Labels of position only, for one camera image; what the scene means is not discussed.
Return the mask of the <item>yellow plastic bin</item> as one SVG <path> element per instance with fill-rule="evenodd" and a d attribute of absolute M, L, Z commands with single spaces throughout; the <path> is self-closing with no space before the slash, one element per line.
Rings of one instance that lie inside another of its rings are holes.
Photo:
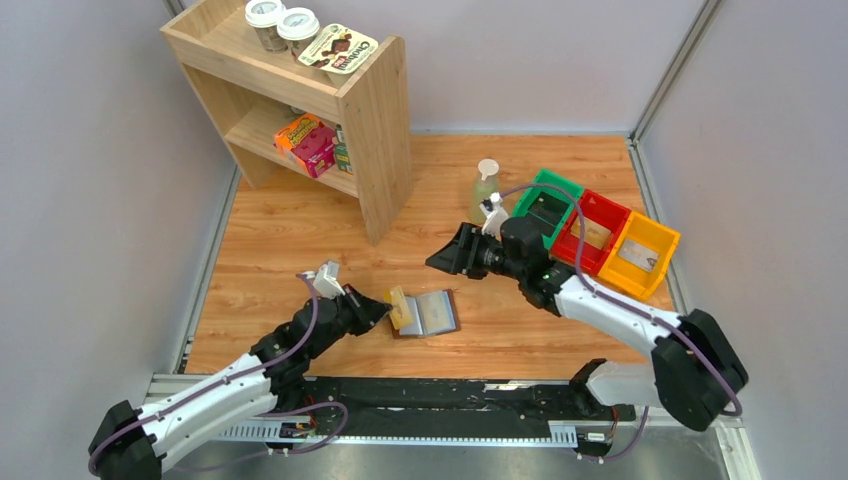
<path fill-rule="evenodd" d="M 632 211 L 598 278 L 646 302 L 664 280 L 680 237 L 676 230 Z"/>

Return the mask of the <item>white lidded cup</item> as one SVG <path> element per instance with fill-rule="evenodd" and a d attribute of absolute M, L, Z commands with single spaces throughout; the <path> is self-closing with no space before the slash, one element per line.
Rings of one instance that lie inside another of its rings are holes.
<path fill-rule="evenodd" d="M 320 21 L 315 13 L 305 7 L 284 10 L 276 25 L 279 37 L 286 41 L 289 52 L 295 60 L 315 40 L 320 28 Z"/>
<path fill-rule="evenodd" d="M 277 23 L 285 10 L 280 0 L 251 0 L 245 6 L 245 21 L 267 52 L 280 53 L 287 49 L 286 41 L 277 32 Z"/>

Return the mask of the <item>black card in green bin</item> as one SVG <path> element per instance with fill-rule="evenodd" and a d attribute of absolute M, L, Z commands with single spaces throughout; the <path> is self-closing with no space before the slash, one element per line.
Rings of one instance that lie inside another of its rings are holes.
<path fill-rule="evenodd" d="M 538 191 L 532 198 L 526 216 L 545 237 L 554 237 L 571 204 L 551 194 Z"/>

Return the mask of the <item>orange snack box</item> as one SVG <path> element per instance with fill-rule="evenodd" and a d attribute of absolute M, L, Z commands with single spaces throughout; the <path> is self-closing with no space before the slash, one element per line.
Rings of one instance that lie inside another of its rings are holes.
<path fill-rule="evenodd" d="M 310 159 L 322 145 L 320 134 L 324 127 L 323 121 L 315 115 L 302 114 L 274 134 L 274 147 L 282 154 L 301 160 Z"/>

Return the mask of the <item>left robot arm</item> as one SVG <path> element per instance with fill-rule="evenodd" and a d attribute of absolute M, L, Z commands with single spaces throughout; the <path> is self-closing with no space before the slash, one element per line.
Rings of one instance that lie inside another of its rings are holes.
<path fill-rule="evenodd" d="M 244 420 L 305 414 L 297 404 L 311 361 L 344 336 L 369 332 L 392 310 L 351 285 L 332 298 L 315 289 L 310 295 L 290 321 L 216 374 L 141 407 L 113 405 L 88 447 L 89 472 L 100 479 L 159 479 Z"/>

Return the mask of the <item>pink snack box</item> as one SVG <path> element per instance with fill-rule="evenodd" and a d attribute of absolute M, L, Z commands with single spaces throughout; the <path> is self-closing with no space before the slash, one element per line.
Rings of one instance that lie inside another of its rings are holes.
<path fill-rule="evenodd" d="M 311 177 L 319 178 L 335 165 L 335 132 L 326 126 L 299 128 L 288 136 L 295 161 Z"/>

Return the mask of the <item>wooden shelf unit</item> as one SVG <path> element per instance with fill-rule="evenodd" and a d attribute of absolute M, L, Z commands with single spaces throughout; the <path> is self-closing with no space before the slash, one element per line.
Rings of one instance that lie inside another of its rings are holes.
<path fill-rule="evenodd" d="M 260 187 L 280 168 L 302 174 L 273 144 L 303 110 L 339 126 L 352 173 L 318 182 L 357 198 L 368 241 L 389 231 L 413 189 L 405 43 L 381 41 L 342 85 L 265 51 L 244 18 L 243 1 L 198 1 L 160 30 L 242 177 Z"/>

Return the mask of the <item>white lidded cup right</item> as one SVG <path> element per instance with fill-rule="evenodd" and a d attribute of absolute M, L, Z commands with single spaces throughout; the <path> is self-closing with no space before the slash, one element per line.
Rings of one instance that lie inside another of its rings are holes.
<path fill-rule="evenodd" d="M 315 40 L 320 28 L 320 21 L 315 13 L 305 7 L 284 10 L 276 25 L 279 37 L 286 41 L 289 52 L 295 60 Z"/>

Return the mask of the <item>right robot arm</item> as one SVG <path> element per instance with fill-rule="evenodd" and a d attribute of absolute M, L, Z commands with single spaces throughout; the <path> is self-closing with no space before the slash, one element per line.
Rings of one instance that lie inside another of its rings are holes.
<path fill-rule="evenodd" d="M 683 426 L 706 430 L 719 416 L 741 413 L 740 390 L 749 375 L 715 318 L 650 307 L 592 281 L 550 256 L 539 230 L 511 218 L 494 236 L 464 222 L 425 261 L 451 275 L 514 279 L 534 307 L 590 325 L 639 351 L 651 364 L 648 385 L 656 403 Z"/>

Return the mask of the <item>silver card in yellow bin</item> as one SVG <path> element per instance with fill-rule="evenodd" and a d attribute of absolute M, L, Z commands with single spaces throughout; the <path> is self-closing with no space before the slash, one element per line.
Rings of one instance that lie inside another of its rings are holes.
<path fill-rule="evenodd" d="M 659 263 L 660 254 L 647 246 L 626 238 L 620 246 L 618 256 L 639 269 L 652 273 Z"/>

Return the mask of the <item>green plastic bin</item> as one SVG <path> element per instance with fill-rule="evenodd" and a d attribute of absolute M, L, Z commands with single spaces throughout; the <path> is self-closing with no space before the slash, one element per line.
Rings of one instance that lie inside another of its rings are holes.
<path fill-rule="evenodd" d="M 541 169 L 534 183 L 556 185 L 567 191 L 574 200 L 579 200 L 585 187 L 549 169 Z M 527 217 L 541 232 L 543 243 L 550 249 L 563 225 L 574 212 L 569 197 L 550 188 L 530 188 L 522 192 L 512 217 Z"/>

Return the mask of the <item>brown leather card holder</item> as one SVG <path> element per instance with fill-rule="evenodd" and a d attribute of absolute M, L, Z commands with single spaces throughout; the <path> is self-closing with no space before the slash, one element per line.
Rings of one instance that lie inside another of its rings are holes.
<path fill-rule="evenodd" d="M 426 338 L 461 329 L 452 290 L 438 290 L 406 297 L 414 322 L 400 331 L 396 331 L 392 326 L 395 338 Z"/>

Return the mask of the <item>yellow credit card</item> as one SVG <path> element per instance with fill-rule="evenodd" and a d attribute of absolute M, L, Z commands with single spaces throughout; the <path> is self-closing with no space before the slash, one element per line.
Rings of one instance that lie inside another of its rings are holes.
<path fill-rule="evenodd" d="M 412 310 L 401 287 L 395 286 L 388 289 L 384 294 L 384 300 L 391 306 L 389 316 L 396 331 L 413 324 Z"/>

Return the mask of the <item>gold card in red bin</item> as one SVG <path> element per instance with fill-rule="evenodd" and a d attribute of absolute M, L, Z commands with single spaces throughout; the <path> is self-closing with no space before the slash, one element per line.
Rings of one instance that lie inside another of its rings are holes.
<path fill-rule="evenodd" d="M 603 250 L 612 236 L 609 228 L 589 218 L 584 218 L 582 221 L 576 219 L 570 228 L 570 233 L 577 239 L 583 236 L 585 248 L 592 246 L 598 250 Z"/>

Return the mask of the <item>green box on shelf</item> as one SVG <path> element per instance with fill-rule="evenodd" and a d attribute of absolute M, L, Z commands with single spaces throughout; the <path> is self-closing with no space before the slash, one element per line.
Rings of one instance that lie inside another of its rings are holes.
<path fill-rule="evenodd" d="M 337 125 L 334 129 L 334 159 L 336 167 L 349 175 L 353 174 L 353 167 L 350 162 L 349 151 L 346 145 L 343 128 Z"/>

